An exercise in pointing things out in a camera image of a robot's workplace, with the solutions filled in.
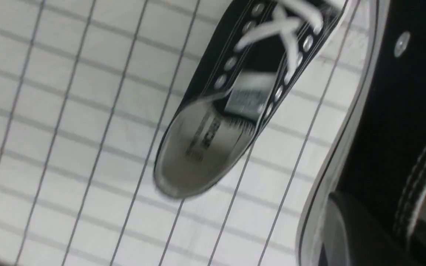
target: white stitching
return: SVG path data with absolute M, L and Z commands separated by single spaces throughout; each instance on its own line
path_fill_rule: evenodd
M 223 49 L 221 50 L 220 56 L 218 57 L 218 60 L 216 61 L 215 67 L 213 68 L 213 71 L 210 74 L 210 77 L 208 78 L 208 81 L 206 82 L 205 87 L 203 88 L 203 91 L 201 92 L 201 94 L 198 96 L 203 96 L 203 94 L 206 92 L 206 89 L 210 86 L 211 81 L 213 79 L 213 76 L 215 76 L 216 72 L 218 71 L 218 67 L 220 65 L 220 62 L 223 61 L 223 57 L 225 54 L 225 50 L 227 47 L 229 47 L 232 38 L 235 36 L 236 32 L 238 31 L 238 29 L 240 28 L 238 25 L 239 23 L 243 20 L 243 18 L 245 17 L 245 15 L 247 14 L 247 10 L 249 10 L 251 3 L 254 2 L 254 0 L 250 0 L 247 5 L 244 7 L 241 16 L 239 17 L 239 19 L 236 21 L 233 30 L 230 33 L 230 36 L 228 37 L 228 39 L 226 40 Z
M 406 202 L 406 205 L 404 205 L 404 207 L 402 207 L 404 197 L 407 195 L 407 189 L 409 188 L 410 181 L 413 179 L 415 170 L 416 170 L 417 166 L 420 164 L 420 161 L 422 160 L 423 155 L 425 153 L 426 153 L 426 146 L 424 147 L 424 150 L 422 151 L 422 153 L 419 155 L 419 158 L 417 159 L 416 164 L 414 165 L 414 167 L 412 168 L 412 171 L 410 172 L 409 176 L 407 177 L 407 181 L 406 181 L 406 184 L 404 186 L 404 189 L 402 190 L 402 194 L 400 196 L 399 203 L 397 204 L 397 210 L 396 210 L 396 214 L 394 216 L 394 226 L 393 226 L 393 230 L 394 230 L 394 232 L 397 236 L 399 236 L 399 234 L 400 234 L 401 227 L 403 225 L 402 223 L 403 223 L 404 212 L 405 212 L 405 209 L 407 209 L 406 207 L 408 207 L 408 202 Z M 415 182 L 413 182 L 411 191 L 413 191 L 415 189 L 417 182 L 420 180 L 421 175 L 423 175 L 423 172 L 425 170 L 426 170 L 426 162 L 425 162 L 422 170 L 419 172 L 419 176 L 417 177 L 417 180 Z

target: stitching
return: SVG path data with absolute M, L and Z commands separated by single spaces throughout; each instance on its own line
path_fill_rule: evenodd
M 421 160 L 422 160 L 422 158 L 425 154 L 426 154 L 426 146 L 424 147 L 424 150 L 422 151 L 422 153 L 417 158 L 416 164 L 414 165 L 409 176 L 407 177 L 407 182 L 404 186 L 404 189 L 402 190 L 402 194 L 400 196 L 399 203 L 397 204 L 397 211 L 396 211 L 396 214 L 394 216 L 394 226 L 393 226 L 394 233 L 397 236 L 400 234 L 401 227 L 403 225 L 404 212 L 409 207 L 408 201 L 405 202 L 404 206 L 402 205 L 404 203 L 404 198 L 406 198 L 407 190 L 409 189 L 409 185 L 410 185 L 411 180 L 414 179 L 413 177 L 415 176 L 416 168 L 420 165 L 420 162 L 421 162 Z M 423 168 L 420 170 L 419 175 L 417 176 L 417 179 L 412 184 L 412 188 L 411 188 L 411 191 L 410 191 L 411 194 L 414 192 L 414 190 L 416 188 L 416 184 L 421 179 L 425 170 L 426 170 L 426 161 L 424 163 Z
M 242 20 L 244 19 L 247 10 L 249 10 L 251 3 L 254 0 L 250 0 L 247 5 L 244 7 L 240 18 L 236 21 L 235 25 L 234 25 L 234 29 L 232 30 L 232 32 L 230 33 L 230 36 L 228 37 L 228 39 L 226 40 L 226 43 L 223 46 L 223 49 L 221 50 L 220 56 L 218 57 L 218 60 L 216 61 L 215 67 L 213 68 L 213 71 L 210 74 L 210 77 L 208 78 L 208 81 L 206 82 L 205 87 L 203 88 L 202 93 L 199 95 L 203 96 L 203 94 L 206 92 L 206 90 L 209 88 L 211 81 L 213 80 L 213 77 L 215 76 L 216 72 L 218 71 L 218 67 L 220 65 L 220 62 L 223 60 L 224 54 L 226 53 L 225 50 L 227 47 L 229 47 L 229 45 L 231 44 L 231 40 L 233 39 L 233 37 L 235 36 L 236 32 L 238 31 L 239 27 L 239 23 L 242 22 Z
M 424 172 L 426 172 L 426 161 L 424 163 L 423 168 L 420 170 L 419 174 L 417 175 L 417 179 L 413 182 L 412 188 L 409 191 L 409 195 L 407 196 L 407 202 L 405 202 L 404 208 L 402 209 L 402 212 L 400 214 L 399 224 L 398 224 L 398 227 L 397 227 L 397 234 L 400 234 L 400 232 L 402 230 L 402 227 L 404 226 L 405 212 L 410 207 L 410 202 L 409 201 L 412 199 L 413 193 L 416 191 L 417 184 L 420 183 L 421 178 L 422 178 Z

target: shoelace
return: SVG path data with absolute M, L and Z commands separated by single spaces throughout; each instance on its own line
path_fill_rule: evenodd
M 298 38 L 296 31 L 304 22 L 309 22 L 313 31 L 317 34 L 323 27 L 323 17 L 321 12 L 305 0 L 271 0 L 277 1 L 277 6 L 272 13 L 273 21 L 264 22 L 248 31 L 236 44 L 235 49 L 242 50 L 249 44 L 262 39 L 279 34 L 287 53 L 287 74 L 285 76 L 288 82 L 300 64 L 302 55 L 299 54 Z M 304 18 L 287 17 L 285 9 L 294 11 Z

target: sneaker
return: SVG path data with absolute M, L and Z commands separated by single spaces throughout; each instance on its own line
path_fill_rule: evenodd
M 365 75 L 301 214 L 298 266 L 426 265 L 426 2 L 372 1 L 370 17 Z
M 173 198 L 215 185 L 256 140 L 351 0 L 233 0 L 157 152 L 154 180 Z

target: grid floor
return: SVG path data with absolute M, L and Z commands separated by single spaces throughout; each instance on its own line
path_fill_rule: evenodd
M 301 209 L 361 76 L 369 2 L 227 177 L 170 201 L 155 151 L 229 2 L 0 0 L 0 261 L 294 265 Z

